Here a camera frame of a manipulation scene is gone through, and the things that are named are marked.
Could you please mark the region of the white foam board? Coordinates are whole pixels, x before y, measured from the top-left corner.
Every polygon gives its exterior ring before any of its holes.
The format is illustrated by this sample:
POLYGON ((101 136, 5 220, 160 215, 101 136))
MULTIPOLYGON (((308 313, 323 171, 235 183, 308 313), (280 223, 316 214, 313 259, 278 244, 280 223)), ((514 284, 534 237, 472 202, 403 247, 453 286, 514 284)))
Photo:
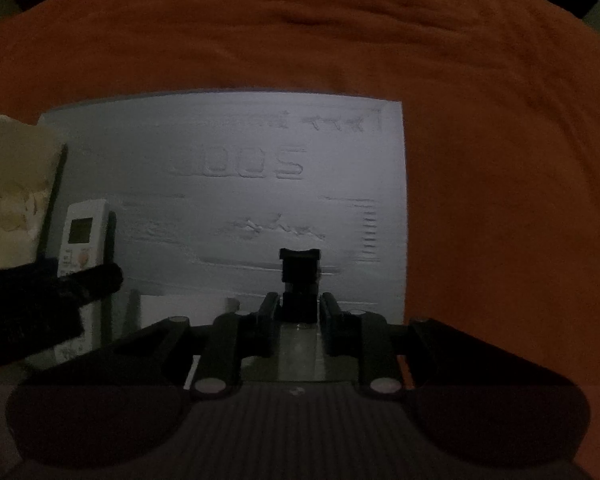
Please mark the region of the white foam board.
POLYGON ((407 177, 399 102, 290 92, 184 92, 54 108, 67 147, 46 252, 69 206, 106 200, 124 282, 112 331, 149 296, 209 294, 256 310, 278 253, 318 249, 346 309, 403 320, 407 177))

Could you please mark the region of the orange table cloth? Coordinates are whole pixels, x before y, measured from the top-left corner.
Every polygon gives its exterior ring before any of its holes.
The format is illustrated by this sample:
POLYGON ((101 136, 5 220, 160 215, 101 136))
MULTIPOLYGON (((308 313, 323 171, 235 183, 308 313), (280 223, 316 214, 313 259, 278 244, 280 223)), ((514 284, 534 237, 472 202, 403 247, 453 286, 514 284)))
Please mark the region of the orange table cloth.
POLYGON ((406 308, 557 370, 600 479, 600 35, 544 0, 47 0, 0 22, 0 115, 262 87, 402 103, 406 308))

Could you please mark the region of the white remote control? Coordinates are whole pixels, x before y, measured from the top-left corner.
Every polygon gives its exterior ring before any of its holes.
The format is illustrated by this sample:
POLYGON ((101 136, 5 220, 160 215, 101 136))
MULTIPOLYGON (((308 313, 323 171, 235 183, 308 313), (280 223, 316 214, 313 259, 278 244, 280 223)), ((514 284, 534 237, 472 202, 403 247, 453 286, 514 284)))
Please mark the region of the white remote control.
MULTIPOLYGON (((74 203, 67 210, 62 231, 57 275, 60 278, 102 264, 108 228, 109 205, 106 200, 74 203)), ((96 301, 80 310, 84 332, 54 349, 58 364, 83 356, 100 347, 102 307, 96 301)))

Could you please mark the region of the small black clip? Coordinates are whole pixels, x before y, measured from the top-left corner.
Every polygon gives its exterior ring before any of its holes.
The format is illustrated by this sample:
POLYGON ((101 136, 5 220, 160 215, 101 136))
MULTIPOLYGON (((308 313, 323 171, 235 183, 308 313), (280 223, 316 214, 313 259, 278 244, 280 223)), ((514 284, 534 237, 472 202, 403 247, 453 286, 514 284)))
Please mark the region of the small black clip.
POLYGON ((279 249, 282 262, 283 322, 313 326, 317 323, 318 286, 321 279, 321 251, 279 249))

